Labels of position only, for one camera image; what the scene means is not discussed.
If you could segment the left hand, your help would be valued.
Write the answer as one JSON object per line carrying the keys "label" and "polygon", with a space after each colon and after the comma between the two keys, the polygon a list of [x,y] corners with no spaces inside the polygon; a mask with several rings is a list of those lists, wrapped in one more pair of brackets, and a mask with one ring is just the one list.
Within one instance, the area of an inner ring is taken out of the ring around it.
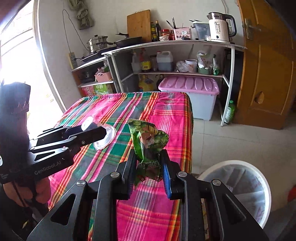
{"label": "left hand", "polygon": [[[21,187],[13,182],[6,183],[3,185],[4,192],[8,198],[13,200],[16,204],[21,207],[27,206],[25,199],[32,199],[33,193],[28,187]],[[40,180],[36,184],[36,201],[42,204],[47,203],[51,198],[51,186],[48,177]]]}

